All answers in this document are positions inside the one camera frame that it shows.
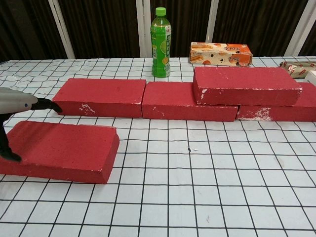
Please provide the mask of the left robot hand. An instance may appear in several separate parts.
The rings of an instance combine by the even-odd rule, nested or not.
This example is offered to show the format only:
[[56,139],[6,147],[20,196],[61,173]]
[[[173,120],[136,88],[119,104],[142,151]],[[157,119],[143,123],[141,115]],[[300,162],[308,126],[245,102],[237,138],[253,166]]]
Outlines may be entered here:
[[63,112],[61,107],[46,98],[24,93],[18,90],[2,87],[0,89],[0,156],[3,159],[20,162],[21,157],[13,153],[3,127],[3,123],[12,115],[28,110],[53,109],[57,113]]

